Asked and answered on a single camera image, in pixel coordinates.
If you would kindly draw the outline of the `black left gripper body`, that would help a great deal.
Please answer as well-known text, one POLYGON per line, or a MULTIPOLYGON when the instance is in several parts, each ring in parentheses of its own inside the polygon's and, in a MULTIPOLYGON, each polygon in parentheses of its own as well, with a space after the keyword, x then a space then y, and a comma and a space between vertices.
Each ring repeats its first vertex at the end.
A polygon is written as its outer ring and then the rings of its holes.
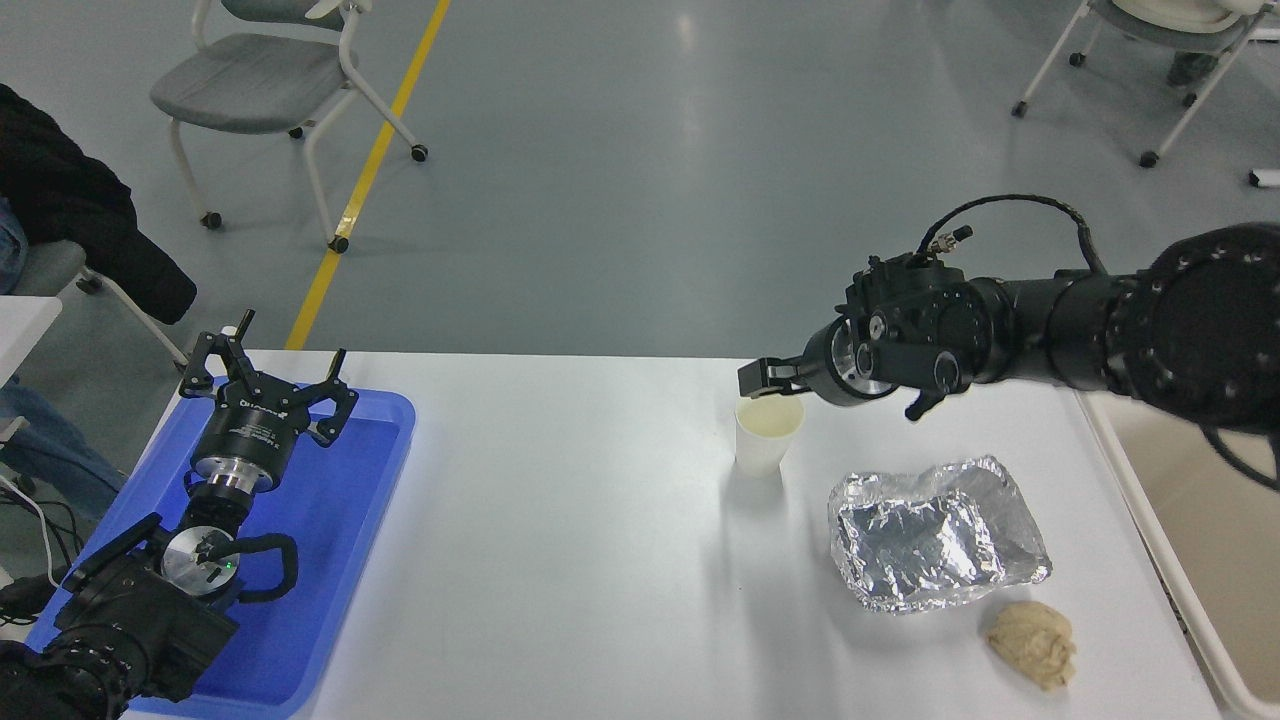
POLYGON ((280 409, 273 396, 255 396, 238 382, 218 387, 214 402, 189 461, 198 473, 211 473, 218 460, 232 459, 255 465, 262 473, 283 473, 300 436, 310 425, 306 409, 280 409))

